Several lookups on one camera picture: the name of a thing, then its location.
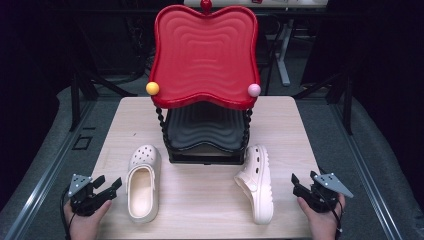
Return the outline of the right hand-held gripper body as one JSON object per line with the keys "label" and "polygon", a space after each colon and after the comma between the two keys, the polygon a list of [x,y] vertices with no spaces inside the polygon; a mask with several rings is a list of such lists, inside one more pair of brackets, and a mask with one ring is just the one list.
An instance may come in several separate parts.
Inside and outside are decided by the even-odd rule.
{"label": "right hand-held gripper body", "polygon": [[326,213],[335,209],[339,195],[353,198],[353,193],[338,179],[334,173],[319,175],[317,181],[306,188],[301,184],[293,194],[303,198],[308,206],[317,213]]}

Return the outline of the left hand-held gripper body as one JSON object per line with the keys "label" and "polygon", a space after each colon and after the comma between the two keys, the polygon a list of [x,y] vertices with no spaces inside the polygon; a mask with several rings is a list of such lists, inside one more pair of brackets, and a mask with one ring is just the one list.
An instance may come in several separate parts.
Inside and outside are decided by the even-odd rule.
{"label": "left hand-held gripper body", "polygon": [[79,216],[91,216],[107,200],[101,200],[94,193],[93,179],[91,176],[74,174],[71,178],[69,190],[70,205],[73,213]]}

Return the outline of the cream clog shoe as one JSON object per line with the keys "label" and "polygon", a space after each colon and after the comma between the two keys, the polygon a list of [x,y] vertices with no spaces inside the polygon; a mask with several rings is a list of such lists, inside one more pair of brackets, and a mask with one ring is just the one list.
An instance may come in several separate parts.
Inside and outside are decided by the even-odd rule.
{"label": "cream clog shoe", "polygon": [[128,213],[135,222],[151,222],[158,214],[161,163],[161,155],[153,145],[140,146],[132,154],[126,194]]}

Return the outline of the pale pink clog shoe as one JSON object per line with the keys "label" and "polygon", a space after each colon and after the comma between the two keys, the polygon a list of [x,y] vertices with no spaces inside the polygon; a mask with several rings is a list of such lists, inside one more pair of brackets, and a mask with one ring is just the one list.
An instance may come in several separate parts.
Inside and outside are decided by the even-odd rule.
{"label": "pale pink clog shoe", "polygon": [[269,156],[263,145],[246,149],[243,169],[237,173],[234,180],[251,203],[254,223],[269,224],[273,217],[274,204]]}

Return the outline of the red and black shoe rack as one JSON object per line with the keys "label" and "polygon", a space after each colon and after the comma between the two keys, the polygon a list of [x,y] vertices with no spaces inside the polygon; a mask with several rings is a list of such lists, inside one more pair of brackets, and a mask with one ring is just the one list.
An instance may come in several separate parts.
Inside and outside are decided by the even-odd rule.
{"label": "red and black shoe rack", "polygon": [[201,0],[163,8],[146,91],[172,163],[241,165],[252,109],[261,93],[258,21],[244,6],[212,9]]}

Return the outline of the person's left hand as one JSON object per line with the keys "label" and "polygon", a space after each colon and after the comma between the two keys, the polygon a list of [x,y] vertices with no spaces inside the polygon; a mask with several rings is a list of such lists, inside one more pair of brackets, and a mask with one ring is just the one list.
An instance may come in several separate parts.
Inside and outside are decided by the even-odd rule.
{"label": "person's left hand", "polygon": [[102,218],[106,215],[111,205],[112,201],[107,200],[91,216],[78,216],[73,213],[70,202],[67,201],[63,211],[71,240],[96,240]]}

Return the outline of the person's right hand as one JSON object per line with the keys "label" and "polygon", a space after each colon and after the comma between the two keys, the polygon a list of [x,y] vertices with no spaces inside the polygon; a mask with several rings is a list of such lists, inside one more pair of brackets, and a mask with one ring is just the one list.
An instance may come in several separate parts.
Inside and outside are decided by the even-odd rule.
{"label": "person's right hand", "polygon": [[345,197],[342,194],[339,195],[339,204],[334,209],[335,214],[332,212],[317,213],[301,197],[297,198],[297,203],[308,219],[313,240],[336,240],[345,208]]}

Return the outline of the black metal stand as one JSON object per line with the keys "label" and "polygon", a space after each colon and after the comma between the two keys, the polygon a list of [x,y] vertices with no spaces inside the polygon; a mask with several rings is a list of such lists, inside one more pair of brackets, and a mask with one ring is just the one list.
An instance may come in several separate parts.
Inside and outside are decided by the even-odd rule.
{"label": "black metal stand", "polygon": [[134,93],[118,87],[98,74],[91,71],[78,71],[72,78],[70,85],[72,110],[70,131],[74,131],[81,122],[80,94],[83,94],[89,101],[96,101],[98,99],[99,93],[94,86],[95,83],[106,87],[121,97],[135,97]]}
{"label": "black metal stand", "polygon": [[342,126],[349,135],[352,135],[351,116],[352,116],[352,100],[353,100],[353,80],[352,73],[349,70],[334,74],[322,82],[314,83],[306,90],[301,91],[293,96],[294,99],[303,99],[319,89],[329,86],[329,90],[325,96],[328,104],[343,103],[342,108]]}

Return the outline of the grey metal floor rail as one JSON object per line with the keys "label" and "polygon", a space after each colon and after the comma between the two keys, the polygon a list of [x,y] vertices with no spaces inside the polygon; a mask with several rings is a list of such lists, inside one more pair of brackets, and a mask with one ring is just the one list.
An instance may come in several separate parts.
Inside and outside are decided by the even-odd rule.
{"label": "grey metal floor rail", "polygon": [[363,157],[360,148],[353,135],[350,135],[345,129],[342,121],[342,113],[337,105],[330,104],[330,111],[336,119],[336,125],[341,131],[346,140],[350,151],[353,155],[353,164],[359,179],[367,193],[368,199],[374,209],[375,215],[379,220],[382,230],[387,240],[404,240],[400,233],[391,212],[389,211],[386,201],[384,200],[378,186],[375,183],[373,176],[368,168],[368,165]]}
{"label": "grey metal floor rail", "polygon": [[35,159],[5,209],[0,212],[0,240],[62,239],[60,194],[74,171],[72,146],[92,116],[96,103],[82,104],[80,122],[72,124],[71,107],[65,103]]}

